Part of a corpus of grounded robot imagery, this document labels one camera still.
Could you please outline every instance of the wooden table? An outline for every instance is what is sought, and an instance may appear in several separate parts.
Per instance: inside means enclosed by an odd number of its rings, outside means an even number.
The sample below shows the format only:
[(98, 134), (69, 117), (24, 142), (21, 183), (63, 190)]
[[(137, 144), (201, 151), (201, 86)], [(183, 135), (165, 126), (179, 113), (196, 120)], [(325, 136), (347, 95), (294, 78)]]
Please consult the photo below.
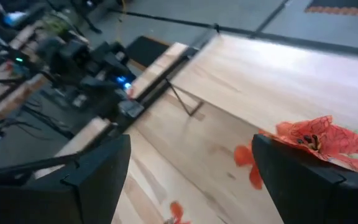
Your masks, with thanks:
[(271, 133), (328, 114), (358, 131), (358, 58), (217, 35), (172, 83)]
[[(132, 84), (138, 96), (187, 48), (173, 44)], [(178, 93), (193, 108), (197, 100)], [(76, 153), (108, 124), (92, 120), (57, 156)], [(192, 118), (167, 91), (126, 132), (131, 136), (129, 171), (112, 223), (163, 223), (177, 200), (192, 223), (282, 223), (269, 193), (248, 181), (249, 168), (237, 168), (232, 152), (257, 132), (253, 126), (214, 107)], [(39, 176), (53, 169), (42, 170)]]

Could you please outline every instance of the wire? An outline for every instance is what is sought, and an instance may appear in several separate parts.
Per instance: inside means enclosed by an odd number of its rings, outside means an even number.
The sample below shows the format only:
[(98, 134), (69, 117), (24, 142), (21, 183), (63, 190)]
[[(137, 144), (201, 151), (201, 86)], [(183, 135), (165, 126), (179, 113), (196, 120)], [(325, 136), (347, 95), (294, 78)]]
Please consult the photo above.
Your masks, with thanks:
[(8, 128), (8, 127), (10, 127), (10, 126), (17, 126), (17, 127), (19, 127), (19, 125), (24, 125), (24, 126), (33, 128), (33, 129), (35, 129), (35, 130), (42, 131), (42, 129), (40, 129), (40, 128), (38, 128), (38, 127), (35, 127), (34, 125), (31, 125), (31, 124), (29, 124), (29, 123), (27, 123), (27, 122), (23, 122), (23, 121), (11, 122), (11, 123), (5, 125), (5, 128)]
[(26, 104), (34, 106), (38, 109), (39, 112), (42, 112), (42, 97), (40, 94), (38, 94), (38, 99), (30, 97), (29, 100), (26, 101)]
[(26, 81), (25, 78), (7, 78), (7, 79), (0, 79), (0, 83), (8, 84), (8, 83), (22, 83)]
[(34, 113), (33, 116), (36, 116), (39, 120), (42, 120), (44, 123), (47, 123), (49, 126), (52, 126), (57, 129), (60, 129), (61, 127), (67, 129), (69, 128), (67, 125), (63, 124), (61, 121), (59, 121), (54, 117), (43, 114), (40, 111), (29, 108), (28, 106), (26, 108)]
[(51, 141), (52, 139), (50, 138), (44, 138), (44, 137), (40, 137), (40, 136), (36, 136), (34, 134), (32, 134), (30, 131), (26, 130), (23, 127), (20, 127), (19, 125), (17, 125), (18, 128), (20, 128), (21, 130), (23, 130), (25, 133), (27, 133), (29, 136), (32, 136), (33, 138), (39, 139), (41, 141)]
[(118, 20), (117, 20), (117, 22), (116, 22), (116, 27), (117, 27), (117, 29), (116, 29), (116, 32), (117, 32), (117, 34), (116, 34), (116, 41), (118, 41), (119, 43), (122, 43), (122, 42), (121, 42), (121, 34), (120, 34), (120, 32), (121, 32), (121, 24), (122, 24), (122, 22), (123, 22), (124, 17), (125, 17), (126, 14), (127, 14), (127, 9), (126, 9), (126, 5), (125, 5), (125, 0), (121, 0), (121, 2), (122, 2), (122, 11), (123, 11), (123, 13), (120, 15), (120, 17), (118, 18)]

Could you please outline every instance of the light wood surface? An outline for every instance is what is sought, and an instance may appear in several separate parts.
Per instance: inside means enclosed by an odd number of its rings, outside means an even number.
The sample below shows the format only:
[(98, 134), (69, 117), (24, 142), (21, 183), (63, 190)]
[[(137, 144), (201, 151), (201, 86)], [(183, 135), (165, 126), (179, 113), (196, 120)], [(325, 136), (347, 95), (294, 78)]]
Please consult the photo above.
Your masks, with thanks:
[(358, 58), (217, 35), (173, 84), (270, 132), (327, 114), (358, 130)]
[(48, 79), (38, 74), (0, 101), (0, 119), (4, 119), (10, 112), (20, 107), (28, 97), (39, 90)]
[[(158, 58), (133, 83), (135, 96), (185, 49), (175, 44)], [(197, 99), (179, 94), (187, 107), (196, 106)], [(95, 118), (58, 155), (81, 150), (106, 124)], [(234, 147), (256, 132), (210, 105), (189, 118), (175, 95), (166, 92), (127, 131), (132, 155), (112, 223), (162, 224), (175, 200), (185, 209), (184, 220), (194, 224), (282, 223), (269, 193), (249, 183), (249, 167), (238, 168), (233, 161)]]

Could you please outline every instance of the orange flower petal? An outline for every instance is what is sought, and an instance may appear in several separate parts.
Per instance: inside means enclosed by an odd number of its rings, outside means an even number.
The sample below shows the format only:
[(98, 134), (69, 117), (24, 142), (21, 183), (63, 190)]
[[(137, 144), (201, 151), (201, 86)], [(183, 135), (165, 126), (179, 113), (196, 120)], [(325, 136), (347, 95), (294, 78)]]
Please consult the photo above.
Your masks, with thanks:
[(172, 202), (170, 205), (172, 216), (180, 222), (183, 216), (183, 207), (179, 204), (179, 202)]
[(237, 166), (255, 164), (252, 151), (247, 146), (237, 146), (234, 150), (234, 161)]
[(289, 135), (291, 128), (292, 124), (289, 122), (282, 122), (276, 125), (276, 131), (278, 135)]
[(249, 180), (251, 181), (252, 186), (257, 190), (262, 190), (262, 177), (259, 174), (259, 169), (254, 165), (249, 173)]
[(323, 143), (324, 154), (353, 154), (358, 153), (358, 134), (336, 125), (332, 125), (325, 135)]

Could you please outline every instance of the black cable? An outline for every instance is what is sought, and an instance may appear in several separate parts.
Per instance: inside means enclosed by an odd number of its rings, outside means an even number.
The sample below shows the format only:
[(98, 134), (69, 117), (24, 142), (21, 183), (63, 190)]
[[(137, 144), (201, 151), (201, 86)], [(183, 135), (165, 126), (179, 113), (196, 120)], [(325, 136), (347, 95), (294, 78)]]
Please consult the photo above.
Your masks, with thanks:
[(17, 126), (17, 127), (19, 127), (19, 125), (24, 125), (24, 126), (27, 126), (27, 127), (30, 127), (30, 128), (34, 128), (34, 129), (36, 129), (36, 130), (38, 130), (38, 131), (42, 131), (40, 128), (35, 127), (34, 125), (31, 125), (31, 124), (29, 124), (29, 123), (27, 123), (27, 122), (23, 122), (23, 121), (15, 121), (15, 122), (9, 123), (9, 124), (5, 125), (5, 128), (8, 128), (8, 127), (10, 127), (10, 126)]
[(22, 83), (23, 81), (26, 81), (26, 78), (7, 78), (7, 79), (0, 79), (0, 83), (2, 84), (8, 84), (8, 83)]
[(26, 104), (30, 105), (30, 106), (34, 106), (36, 108), (40, 108), (41, 105), (39, 104), (39, 102), (36, 101), (36, 103), (32, 103), (30, 101), (27, 101)]
[(23, 131), (24, 131), (25, 133), (27, 133), (29, 136), (32, 136), (33, 138), (35, 138), (35, 139), (39, 139), (39, 140), (41, 140), (41, 141), (51, 141), (51, 140), (52, 140), (52, 139), (50, 139), (50, 138), (44, 138), (44, 137), (36, 136), (36, 135), (32, 134), (30, 131), (24, 129), (23, 127), (21, 127), (21, 126), (19, 126), (19, 125), (17, 125), (17, 127), (20, 128), (21, 130), (23, 130)]
[(66, 137), (68, 139), (71, 139), (75, 136), (72, 132), (62, 129), (60, 127), (60, 126), (62, 126), (61, 122), (56, 118), (47, 116), (46, 114), (43, 114), (37, 110), (29, 108), (26, 105), (23, 105), (23, 110), (26, 111), (27, 113), (29, 113), (31, 116), (38, 119), (39, 121), (43, 122), (50, 128), (52, 128), (54, 131), (61, 134), (62, 136)]

